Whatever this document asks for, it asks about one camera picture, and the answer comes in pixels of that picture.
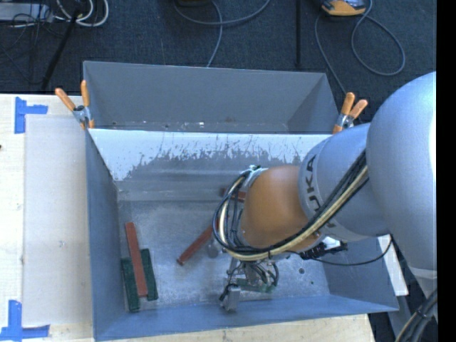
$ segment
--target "bin floor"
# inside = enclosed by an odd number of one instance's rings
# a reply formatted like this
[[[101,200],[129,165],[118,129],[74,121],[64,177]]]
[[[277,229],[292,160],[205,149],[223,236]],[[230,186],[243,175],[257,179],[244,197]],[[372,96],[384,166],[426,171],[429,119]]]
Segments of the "bin floor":
[[[202,247],[184,266],[176,261],[211,224],[216,206],[216,202],[118,203],[122,257],[129,256],[126,222],[135,223],[140,248],[148,248],[152,257],[159,298],[156,301],[141,299],[141,309],[219,302],[227,280],[230,255],[220,254],[211,259]],[[270,294],[243,291],[241,301],[329,294],[323,266],[317,261],[303,261],[291,255],[277,265],[280,279],[274,291]]]

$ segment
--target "green wooden block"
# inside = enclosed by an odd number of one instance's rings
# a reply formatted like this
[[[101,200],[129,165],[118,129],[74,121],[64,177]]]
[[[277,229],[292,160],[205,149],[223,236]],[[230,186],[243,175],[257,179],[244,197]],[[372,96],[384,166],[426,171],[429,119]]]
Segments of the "green wooden block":
[[[154,269],[152,267],[152,259],[150,258],[149,249],[141,249],[142,267],[144,269],[145,281],[147,284],[147,299],[148,301],[158,299],[157,282],[155,281]]]
[[[138,289],[136,288],[135,272],[133,271],[133,263],[131,259],[121,259],[123,282],[125,284],[125,291],[127,293],[128,309],[130,311],[140,310],[140,298],[138,296]]]

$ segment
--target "blue tape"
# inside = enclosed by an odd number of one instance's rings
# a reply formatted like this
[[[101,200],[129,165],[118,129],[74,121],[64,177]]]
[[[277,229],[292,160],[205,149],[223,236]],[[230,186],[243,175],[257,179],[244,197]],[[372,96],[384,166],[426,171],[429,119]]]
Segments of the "blue tape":
[[[46,114],[48,107],[46,105],[27,106],[27,102],[16,96],[16,111],[14,118],[14,133],[25,133],[26,131],[26,114]]]
[[[22,328],[22,304],[15,300],[8,302],[8,326],[0,330],[0,341],[22,342],[23,338],[47,337],[49,325],[35,328]]]

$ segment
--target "cable tie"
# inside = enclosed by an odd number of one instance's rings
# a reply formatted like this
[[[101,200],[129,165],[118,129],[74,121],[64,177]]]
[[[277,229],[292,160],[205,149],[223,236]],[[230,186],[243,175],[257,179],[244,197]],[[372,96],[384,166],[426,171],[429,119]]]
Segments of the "cable tie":
[[[416,310],[416,314],[419,315],[421,317],[421,319],[425,319],[427,321],[430,321],[432,319],[432,316],[427,316],[420,309]]]

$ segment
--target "gray bin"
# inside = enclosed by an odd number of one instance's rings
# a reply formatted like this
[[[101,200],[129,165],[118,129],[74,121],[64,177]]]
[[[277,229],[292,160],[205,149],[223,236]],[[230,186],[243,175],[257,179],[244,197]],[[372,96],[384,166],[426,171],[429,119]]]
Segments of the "gray bin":
[[[299,165],[331,134],[338,113],[325,74],[102,62],[83,69],[95,118],[85,142],[97,341],[398,309],[382,259],[341,267],[293,256],[278,263],[272,294],[246,292],[231,313],[218,300],[226,254],[210,259],[201,249],[184,266],[175,261],[240,171]],[[126,308],[120,272],[126,222],[150,250],[159,294],[137,313]],[[379,253],[368,239],[328,260]]]

